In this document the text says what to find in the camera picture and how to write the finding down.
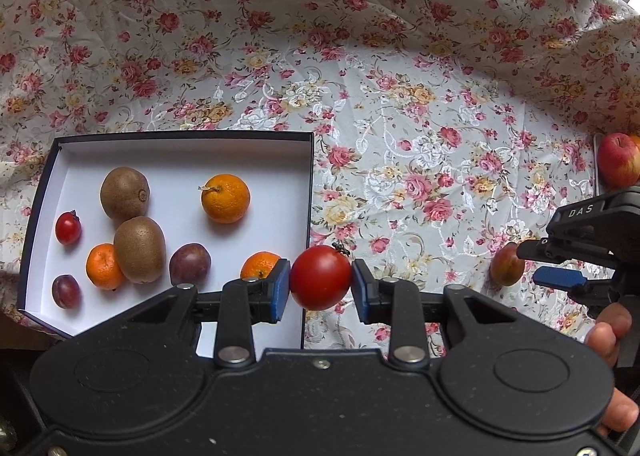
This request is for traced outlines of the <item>person's right hand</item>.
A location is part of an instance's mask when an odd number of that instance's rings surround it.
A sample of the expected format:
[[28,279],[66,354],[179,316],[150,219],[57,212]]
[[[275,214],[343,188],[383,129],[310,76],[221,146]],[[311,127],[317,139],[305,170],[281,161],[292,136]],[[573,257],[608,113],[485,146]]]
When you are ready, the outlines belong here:
[[[630,332],[632,318],[620,303],[612,303],[598,316],[596,324],[585,338],[585,345],[614,367],[620,353],[620,339]],[[624,432],[632,427],[639,416],[638,405],[626,394],[615,389],[608,408],[598,427],[606,436],[611,431]]]

